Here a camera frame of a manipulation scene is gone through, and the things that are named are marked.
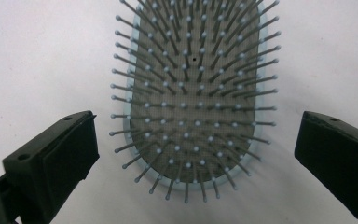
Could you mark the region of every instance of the paddle brush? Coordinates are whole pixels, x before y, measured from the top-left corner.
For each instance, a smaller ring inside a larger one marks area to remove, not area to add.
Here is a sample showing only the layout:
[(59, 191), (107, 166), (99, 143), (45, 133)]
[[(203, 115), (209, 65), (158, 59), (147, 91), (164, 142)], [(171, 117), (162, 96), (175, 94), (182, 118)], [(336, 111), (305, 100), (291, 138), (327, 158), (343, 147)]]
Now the paddle brush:
[(129, 150), (143, 171), (154, 179), (149, 193), (158, 183), (185, 192), (200, 189), (207, 202), (206, 189), (229, 182), (237, 189), (233, 176), (251, 172), (246, 163), (255, 154), (257, 143), (269, 144), (259, 137), (262, 126), (275, 126), (263, 120), (263, 111), (276, 110), (262, 105), (261, 96), (276, 93), (264, 90), (263, 83), (277, 76), (264, 76), (265, 56), (281, 47), (267, 49), (267, 27), (277, 21), (266, 13), (279, 1), (263, 7), (263, 0), (146, 0), (133, 7), (119, 0), (135, 14), (133, 22), (116, 16), (131, 35), (116, 31), (130, 43), (116, 43), (130, 57), (115, 54), (127, 63), (127, 71), (113, 69), (114, 75), (128, 78), (127, 86), (111, 88), (126, 92), (112, 99), (124, 102), (123, 130), (110, 133), (123, 136), (127, 145), (115, 152)]

